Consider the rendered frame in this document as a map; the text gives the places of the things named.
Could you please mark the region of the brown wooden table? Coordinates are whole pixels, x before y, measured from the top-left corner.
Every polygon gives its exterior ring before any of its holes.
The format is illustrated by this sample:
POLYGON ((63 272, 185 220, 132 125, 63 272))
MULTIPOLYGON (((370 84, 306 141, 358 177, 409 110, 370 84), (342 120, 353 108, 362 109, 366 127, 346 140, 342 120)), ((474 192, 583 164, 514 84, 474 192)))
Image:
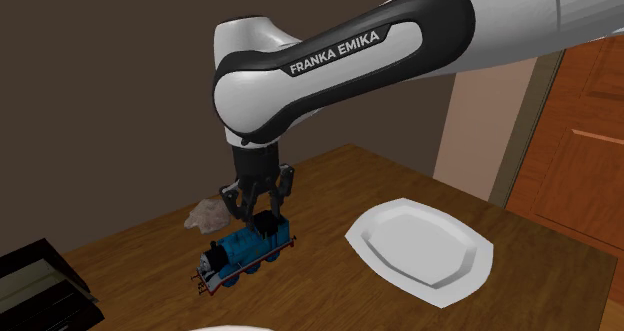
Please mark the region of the brown wooden table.
POLYGON ((186 209, 68 252, 104 315, 93 331, 624 331, 614 256, 362 148, 298 164, 283 211, 294 246, 214 294, 196 287, 210 240, 184 228, 186 209), (439 309, 359 259, 346 231, 368 208, 401 197, 453 215, 494 244, 481 289, 439 309))

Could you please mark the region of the black box with grey panels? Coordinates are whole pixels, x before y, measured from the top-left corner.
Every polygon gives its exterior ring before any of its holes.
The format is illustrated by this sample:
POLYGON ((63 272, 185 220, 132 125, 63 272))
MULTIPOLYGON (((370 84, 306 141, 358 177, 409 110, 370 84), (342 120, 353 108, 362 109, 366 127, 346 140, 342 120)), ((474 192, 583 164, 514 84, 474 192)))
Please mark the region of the black box with grey panels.
POLYGON ((104 320, 97 303, 44 238, 0 257, 0 331, 89 331, 104 320))

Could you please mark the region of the orange wooden door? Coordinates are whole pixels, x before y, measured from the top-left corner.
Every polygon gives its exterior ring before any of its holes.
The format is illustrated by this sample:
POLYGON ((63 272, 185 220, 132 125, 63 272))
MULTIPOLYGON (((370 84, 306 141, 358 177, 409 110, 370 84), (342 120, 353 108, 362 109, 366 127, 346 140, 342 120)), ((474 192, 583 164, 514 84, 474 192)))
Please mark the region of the orange wooden door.
POLYGON ((489 200, 606 253, 624 285, 624 35, 537 59, 489 200))

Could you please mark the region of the blue toy steam train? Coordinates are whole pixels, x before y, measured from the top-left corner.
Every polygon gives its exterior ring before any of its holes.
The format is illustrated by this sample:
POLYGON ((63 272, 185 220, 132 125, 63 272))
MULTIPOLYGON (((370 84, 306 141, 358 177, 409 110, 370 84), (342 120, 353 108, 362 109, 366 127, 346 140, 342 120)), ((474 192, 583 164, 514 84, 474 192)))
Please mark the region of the blue toy steam train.
POLYGON ((218 241, 200 255, 196 274, 198 293, 214 295, 220 287, 234 286, 243 273, 256 273, 263 262, 278 259, 283 249, 293 247, 295 236, 290 236, 290 221, 283 215, 276 217, 271 210, 253 216, 254 227, 242 228, 218 241))

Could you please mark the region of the beige crumpled lump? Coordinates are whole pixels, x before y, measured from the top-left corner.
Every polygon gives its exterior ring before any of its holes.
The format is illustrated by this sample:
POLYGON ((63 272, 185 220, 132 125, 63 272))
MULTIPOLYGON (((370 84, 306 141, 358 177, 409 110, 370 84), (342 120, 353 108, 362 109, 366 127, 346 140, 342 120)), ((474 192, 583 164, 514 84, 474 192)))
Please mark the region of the beige crumpled lump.
POLYGON ((206 198, 190 211, 184 228, 197 228, 201 234, 208 235, 227 227, 230 222, 231 215, 224 201, 206 198))

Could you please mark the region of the white oval plate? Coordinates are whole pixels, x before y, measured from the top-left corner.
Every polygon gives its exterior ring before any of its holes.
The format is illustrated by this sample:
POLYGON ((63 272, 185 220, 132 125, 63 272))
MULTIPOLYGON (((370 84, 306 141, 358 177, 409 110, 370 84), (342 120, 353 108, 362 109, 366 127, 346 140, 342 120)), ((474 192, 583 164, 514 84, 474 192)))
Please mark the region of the white oval plate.
POLYGON ((493 243, 450 214, 407 198, 370 208, 345 238, 380 277, 440 309, 480 289, 493 265, 493 243))

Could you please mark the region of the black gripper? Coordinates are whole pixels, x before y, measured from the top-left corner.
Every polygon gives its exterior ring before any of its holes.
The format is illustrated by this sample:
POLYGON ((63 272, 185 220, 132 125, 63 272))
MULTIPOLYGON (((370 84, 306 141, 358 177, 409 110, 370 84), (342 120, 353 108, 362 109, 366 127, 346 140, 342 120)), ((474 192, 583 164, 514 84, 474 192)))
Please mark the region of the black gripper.
POLYGON ((236 181, 222 186, 219 194, 228 212, 254 230, 253 211, 259 196, 258 183, 250 179, 265 180, 270 197, 272 214, 281 217, 284 199, 291 194, 294 181, 294 168, 286 163, 279 166, 279 146, 277 143, 260 148, 232 147, 236 181))

